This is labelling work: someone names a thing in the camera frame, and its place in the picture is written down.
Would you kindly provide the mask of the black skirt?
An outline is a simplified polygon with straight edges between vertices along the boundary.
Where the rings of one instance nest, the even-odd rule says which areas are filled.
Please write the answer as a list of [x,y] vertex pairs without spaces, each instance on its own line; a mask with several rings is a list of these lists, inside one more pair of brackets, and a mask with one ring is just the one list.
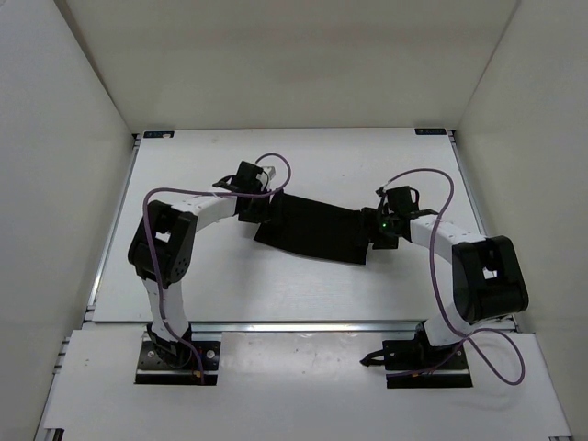
[[279,193],[270,219],[254,236],[258,243],[303,257],[363,266],[368,237],[359,210]]

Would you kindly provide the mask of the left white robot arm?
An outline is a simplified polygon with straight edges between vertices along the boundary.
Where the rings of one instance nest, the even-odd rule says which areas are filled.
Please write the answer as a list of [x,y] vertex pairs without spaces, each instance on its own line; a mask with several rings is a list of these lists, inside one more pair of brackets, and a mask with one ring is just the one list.
[[142,201],[142,217],[131,241],[128,260],[147,293],[152,321],[147,334],[172,368],[191,368],[204,378],[202,352],[192,340],[181,280],[187,274],[196,234],[233,217],[262,223],[272,197],[289,183],[288,161],[266,153],[207,191],[173,187],[150,190]]

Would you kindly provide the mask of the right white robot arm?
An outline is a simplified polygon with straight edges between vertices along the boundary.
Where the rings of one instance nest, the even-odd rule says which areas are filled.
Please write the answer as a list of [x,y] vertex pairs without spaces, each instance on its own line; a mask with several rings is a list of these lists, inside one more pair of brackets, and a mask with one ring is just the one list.
[[[439,313],[417,326],[408,346],[416,364],[432,368],[487,321],[527,309],[526,283],[509,238],[469,232],[442,220],[437,211],[420,209],[419,193],[409,186],[381,188],[377,195],[370,225],[378,237],[428,250]],[[447,305],[440,299],[436,257],[451,265],[453,299]]]

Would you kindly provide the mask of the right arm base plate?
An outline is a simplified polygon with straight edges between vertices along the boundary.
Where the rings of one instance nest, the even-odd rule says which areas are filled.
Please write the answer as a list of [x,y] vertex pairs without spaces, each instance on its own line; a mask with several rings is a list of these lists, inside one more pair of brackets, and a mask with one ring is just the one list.
[[469,364],[458,344],[431,346],[424,333],[411,340],[384,340],[360,360],[364,367],[384,367],[389,390],[468,389]]

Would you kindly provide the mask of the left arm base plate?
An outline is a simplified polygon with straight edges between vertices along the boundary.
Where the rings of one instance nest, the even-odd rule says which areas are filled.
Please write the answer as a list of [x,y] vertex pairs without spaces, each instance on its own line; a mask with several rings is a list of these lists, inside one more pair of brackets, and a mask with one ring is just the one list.
[[168,344],[152,332],[143,334],[134,383],[138,385],[216,386],[221,359],[221,336],[214,334],[191,344],[200,356],[180,342]]

